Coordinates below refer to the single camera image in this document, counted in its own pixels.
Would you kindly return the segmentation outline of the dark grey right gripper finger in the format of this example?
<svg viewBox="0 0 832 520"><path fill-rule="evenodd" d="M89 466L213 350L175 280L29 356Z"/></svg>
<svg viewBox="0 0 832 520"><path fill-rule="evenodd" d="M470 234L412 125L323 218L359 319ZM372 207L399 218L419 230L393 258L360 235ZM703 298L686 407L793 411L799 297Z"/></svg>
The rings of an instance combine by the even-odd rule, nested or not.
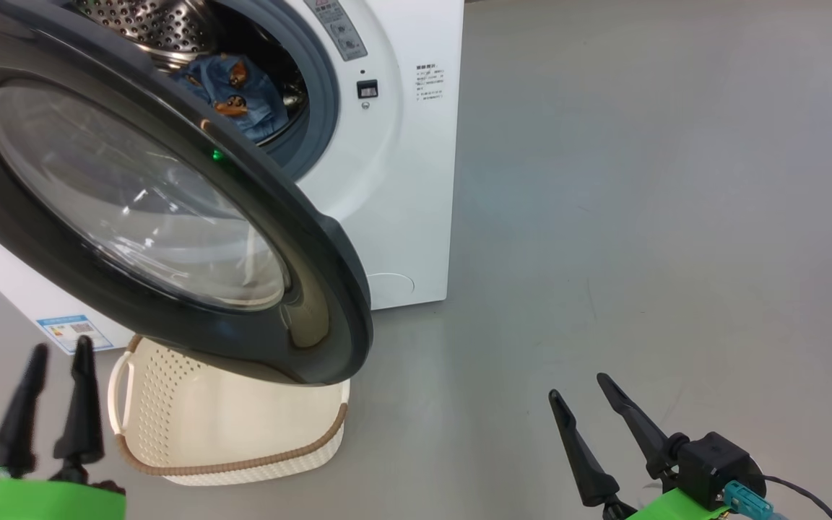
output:
<svg viewBox="0 0 832 520"><path fill-rule="evenodd" d="M620 485L598 464L578 431L573 412L557 389L548 392L548 402L582 504L594 508L617 501Z"/></svg>
<svg viewBox="0 0 832 520"><path fill-rule="evenodd" d="M597 383L612 410L624 419L628 430L633 434L645 458L645 468L649 476L672 477L675 464L670 463L664 450L667 435L631 398L628 398L610 375L597 374Z"/></svg>

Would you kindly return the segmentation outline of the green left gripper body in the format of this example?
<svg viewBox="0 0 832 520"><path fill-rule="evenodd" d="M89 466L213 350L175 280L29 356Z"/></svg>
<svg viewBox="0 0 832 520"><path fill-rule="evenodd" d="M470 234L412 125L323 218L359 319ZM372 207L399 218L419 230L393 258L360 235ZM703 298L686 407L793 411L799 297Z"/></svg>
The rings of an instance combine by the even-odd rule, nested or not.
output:
<svg viewBox="0 0 832 520"><path fill-rule="evenodd" d="M0 519L124 519L126 497L72 482L0 480Z"/></svg>

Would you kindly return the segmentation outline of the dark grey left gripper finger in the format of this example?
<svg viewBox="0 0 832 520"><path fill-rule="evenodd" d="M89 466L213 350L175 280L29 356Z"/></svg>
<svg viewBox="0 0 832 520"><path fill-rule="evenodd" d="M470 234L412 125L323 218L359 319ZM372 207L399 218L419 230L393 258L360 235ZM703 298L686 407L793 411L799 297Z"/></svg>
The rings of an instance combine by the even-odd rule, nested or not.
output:
<svg viewBox="0 0 832 520"><path fill-rule="evenodd" d="M55 444L55 457L65 464L95 464L105 457L95 347L80 336L71 365L73 391L66 424Z"/></svg>
<svg viewBox="0 0 832 520"><path fill-rule="evenodd" d="M48 345L37 344L0 424L0 475L20 480L36 468L33 434L38 398L46 384Z"/></svg>

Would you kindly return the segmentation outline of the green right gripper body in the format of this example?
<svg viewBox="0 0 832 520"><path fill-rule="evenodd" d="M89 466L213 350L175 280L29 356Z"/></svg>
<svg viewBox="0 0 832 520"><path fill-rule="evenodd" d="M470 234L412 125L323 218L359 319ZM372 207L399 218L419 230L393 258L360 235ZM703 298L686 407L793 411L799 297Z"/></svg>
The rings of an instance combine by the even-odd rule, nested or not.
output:
<svg viewBox="0 0 832 520"><path fill-rule="evenodd" d="M661 494L652 500L647 506L638 509L636 513L629 516L630 520L643 519L681 519L681 520L702 520L721 519L729 516L729 509L726 507L707 510L696 501L684 494L681 490L671 490Z"/></svg>

